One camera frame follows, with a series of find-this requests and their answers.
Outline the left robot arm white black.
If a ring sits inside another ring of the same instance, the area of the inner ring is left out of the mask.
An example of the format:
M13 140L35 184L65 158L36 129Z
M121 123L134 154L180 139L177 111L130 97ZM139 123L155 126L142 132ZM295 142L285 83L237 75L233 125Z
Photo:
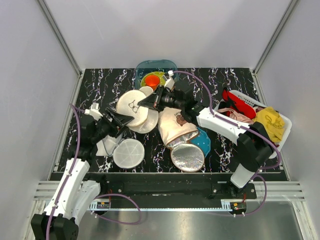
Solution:
M72 111L77 126L75 145L49 204L31 219L30 225L37 240L77 239L80 222L92 201L108 193L104 177L85 177L98 151L97 144L105 137L120 136L134 120L132 116L108 108L98 120L91 115L79 116L74 107Z

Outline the beige mesh bra laundry bag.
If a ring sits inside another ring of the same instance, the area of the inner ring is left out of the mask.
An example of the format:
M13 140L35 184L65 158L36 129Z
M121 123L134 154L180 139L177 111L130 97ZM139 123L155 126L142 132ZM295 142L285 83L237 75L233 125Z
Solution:
M127 127L139 134L151 132L158 123L159 113L147 107L139 106L138 102L147 96L140 90L125 92L117 101L116 113L133 117Z

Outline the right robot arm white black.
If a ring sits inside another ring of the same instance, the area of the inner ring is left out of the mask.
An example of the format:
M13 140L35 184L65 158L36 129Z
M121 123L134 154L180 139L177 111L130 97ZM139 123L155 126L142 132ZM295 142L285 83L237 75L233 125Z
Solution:
M218 113L211 105L198 102L192 90L180 81L173 85L173 89L158 86L138 105L158 112L165 108L179 109L188 123L209 129L235 143L239 164L230 178L231 183L227 185L228 195L235 199L244 194L245 185L277 150L261 123L244 123Z

